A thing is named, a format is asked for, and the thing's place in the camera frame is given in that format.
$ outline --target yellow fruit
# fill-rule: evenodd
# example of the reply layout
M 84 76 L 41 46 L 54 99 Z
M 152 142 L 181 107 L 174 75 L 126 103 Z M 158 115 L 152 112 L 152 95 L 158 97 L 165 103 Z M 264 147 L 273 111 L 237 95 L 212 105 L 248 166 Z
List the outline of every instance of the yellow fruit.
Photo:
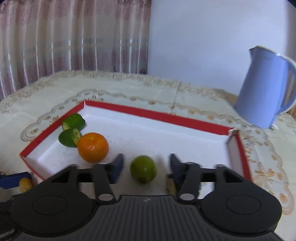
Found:
M 83 160 L 96 163 L 107 156 L 109 145 L 104 136 L 98 133 L 88 133 L 80 138 L 77 149 Z
M 19 182 L 19 189 L 21 193 L 29 191 L 33 187 L 31 179 L 24 177 Z

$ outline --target pitcher handle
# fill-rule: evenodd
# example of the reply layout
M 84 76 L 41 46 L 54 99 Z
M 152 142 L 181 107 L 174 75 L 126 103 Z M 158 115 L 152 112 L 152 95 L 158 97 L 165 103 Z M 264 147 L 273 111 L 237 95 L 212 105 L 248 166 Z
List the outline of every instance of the pitcher handle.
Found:
M 296 62 L 294 60 L 290 59 L 289 57 L 284 57 L 284 56 L 282 56 L 282 57 L 288 61 L 289 69 L 294 70 L 294 78 L 296 80 Z M 293 106 L 295 104 L 296 104 L 296 87 L 294 89 L 293 95 L 291 96 L 290 100 L 288 101 L 287 104 L 285 104 L 284 106 L 282 106 L 279 109 L 278 114 L 288 112 L 290 109 L 293 108 Z

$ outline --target white tray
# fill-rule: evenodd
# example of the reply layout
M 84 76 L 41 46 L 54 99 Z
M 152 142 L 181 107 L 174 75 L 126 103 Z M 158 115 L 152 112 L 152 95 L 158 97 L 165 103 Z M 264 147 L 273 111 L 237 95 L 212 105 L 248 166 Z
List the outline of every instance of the white tray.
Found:
M 239 135 L 229 127 L 93 101 L 85 101 L 74 107 L 21 152 L 24 162 L 41 179 L 47 179 L 70 164 L 77 164 L 79 168 L 93 165 L 79 156 L 77 148 L 68 148 L 58 141 L 62 120 L 77 112 L 86 121 L 82 135 L 97 132 L 108 140 L 109 154 L 104 162 L 112 162 L 118 153 L 123 153 L 125 157 L 122 174 L 117 184 L 112 185 L 116 196 L 165 194 L 165 175 L 170 173 L 168 157 L 171 153 L 175 153 L 182 162 L 199 163 L 205 168 L 223 164 L 250 179 Z M 145 186 L 137 184 L 129 173 L 129 164 L 138 155 L 152 157 L 157 165 L 156 178 Z M 83 189 L 93 197 L 90 189 Z M 207 185 L 203 195 L 210 189 Z

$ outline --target lime slice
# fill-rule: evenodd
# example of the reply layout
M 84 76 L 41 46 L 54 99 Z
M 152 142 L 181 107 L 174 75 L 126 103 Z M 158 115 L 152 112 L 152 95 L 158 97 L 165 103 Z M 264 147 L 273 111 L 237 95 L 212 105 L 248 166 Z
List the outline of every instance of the lime slice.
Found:
M 62 128 L 63 131 L 76 128 L 79 131 L 85 127 L 85 120 L 78 113 L 70 115 L 67 119 L 63 121 Z
M 77 143 L 81 138 L 79 130 L 76 128 L 63 131 L 59 135 L 59 142 L 67 147 L 77 147 Z
M 77 144 L 78 144 L 78 142 L 79 142 L 79 140 L 81 138 L 81 133 L 76 128 L 74 128 L 72 130 L 72 138 L 73 138 L 74 144 L 77 146 Z

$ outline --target curtain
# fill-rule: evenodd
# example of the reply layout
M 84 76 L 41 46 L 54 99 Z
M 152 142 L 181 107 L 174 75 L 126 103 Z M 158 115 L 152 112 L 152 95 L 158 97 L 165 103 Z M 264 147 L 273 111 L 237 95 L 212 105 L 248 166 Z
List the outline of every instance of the curtain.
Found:
M 147 73 L 151 0 L 5 0 L 0 99 L 61 70 Z

